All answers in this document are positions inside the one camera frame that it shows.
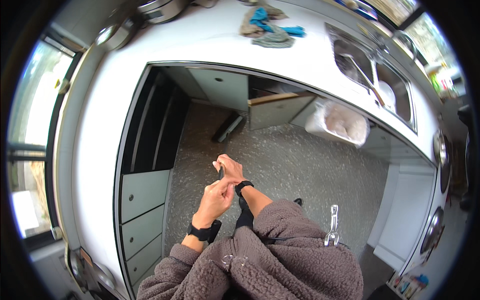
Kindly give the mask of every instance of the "hand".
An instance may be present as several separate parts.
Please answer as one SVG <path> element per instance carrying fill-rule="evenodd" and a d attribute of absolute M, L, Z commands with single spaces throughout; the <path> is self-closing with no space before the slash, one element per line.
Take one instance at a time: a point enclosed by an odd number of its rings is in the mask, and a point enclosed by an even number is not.
<path fill-rule="evenodd" d="M 233 185 L 233 182 L 225 177 L 205 187 L 200 207 L 192 219 L 195 228 L 210 228 L 213 221 L 230 207 L 234 195 Z"/>
<path fill-rule="evenodd" d="M 216 161 L 212 162 L 215 169 L 220 171 L 220 166 L 224 166 L 225 177 L 229 178 L 233 183 L 239 184 L 240 182 L 246 180 L 243 177 L 243 167 L 241 164 L 231 159 L 228 155 L 220 155 Z"/>

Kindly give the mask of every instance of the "white plastic bag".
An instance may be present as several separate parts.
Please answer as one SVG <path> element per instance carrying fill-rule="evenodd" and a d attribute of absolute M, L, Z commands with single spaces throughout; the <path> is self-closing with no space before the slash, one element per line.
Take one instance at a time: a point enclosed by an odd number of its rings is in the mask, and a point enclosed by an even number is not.
<path fill-rule="evenodd" d="M 332 141 L 363 146 L 370 133 L 368 120 L 334 101 L 316 101 L 315 112 L 307 118 L 305 130 Z"/>

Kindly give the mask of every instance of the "dish cloth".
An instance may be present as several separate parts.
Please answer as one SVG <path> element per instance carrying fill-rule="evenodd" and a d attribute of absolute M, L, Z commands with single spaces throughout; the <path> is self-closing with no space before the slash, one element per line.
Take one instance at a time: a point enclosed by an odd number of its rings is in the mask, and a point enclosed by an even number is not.
<path fill-rule="evenodd" d="M 282 10 L 266 4 L 264 0 L 259 0 L 257 6 L 250 8 L 243 17 L 243 21 L 240 25 L 241 36 L 259 37 L 264 35 L 265 31 L 262 28 L 255 24 L 250 24 L 250 20 L 259 7 L 263 7 L 263 9 L 265 9 L 270 20 L 282 20 L 288 18 L 288 16 L 284 14 Z"/>
<path fill-rule="evenodd" d="M 284 29 L 269 22 L 265 22 L 265 24 L 273 33 L 253 39 L 252 44 L 265 48 L 290 48 L 293 46 L 295 39 L 290 37 Z"/>
<path fill-rule="evenodd" d="M 265 31 L 274 32 L 269 25 L 265 24 L 265 22 L 268 22 L 268 14 L 263 7 L 259 7 L 253 14 L 252 18 L 250 19 L 250 24 L 255 24 Z M 288 33 L 291 36 L 303 37 L 305 35 L 303 28 L 300 26 L 280 27 L 280 28 L 285 30 L 286 33 Z"/>

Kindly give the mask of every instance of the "person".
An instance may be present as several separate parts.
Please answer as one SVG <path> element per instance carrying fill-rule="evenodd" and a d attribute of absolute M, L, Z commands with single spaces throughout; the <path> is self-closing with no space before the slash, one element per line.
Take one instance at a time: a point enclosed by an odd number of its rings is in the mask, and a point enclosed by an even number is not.
<path fill-rule="evenodd" d="M 213 165 L 224 167 L 224 178 L 205 187 L 190 234 L 140 284 L 138 300 L 362 298 L 357 260 L 343 245 L 325 247 L 326 233 L 303 216 L 300 205 L 272 201 L 225 154 Z M 242 208 L 234 234 L 204 249 L 200 231 L 230 207 L 234 187 Z"/>

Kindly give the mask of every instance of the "brown fleece jacket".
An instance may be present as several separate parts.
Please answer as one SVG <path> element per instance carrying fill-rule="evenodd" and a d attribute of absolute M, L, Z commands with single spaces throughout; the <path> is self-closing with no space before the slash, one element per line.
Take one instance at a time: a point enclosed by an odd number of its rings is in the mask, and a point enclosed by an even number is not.
<path fill-rule="evenodd" d="M 259 236 L 292 239 L 264 245 Z M 241 227 L 201 254 L 175 244 L 140 284 L 137 299 L 222 299 L 230 285 L 252 299 L 361 299 L 357 260 L 342 245 L 325 247 L 324 238 L 299 205 L 273 202 L 253 231 Z"/>

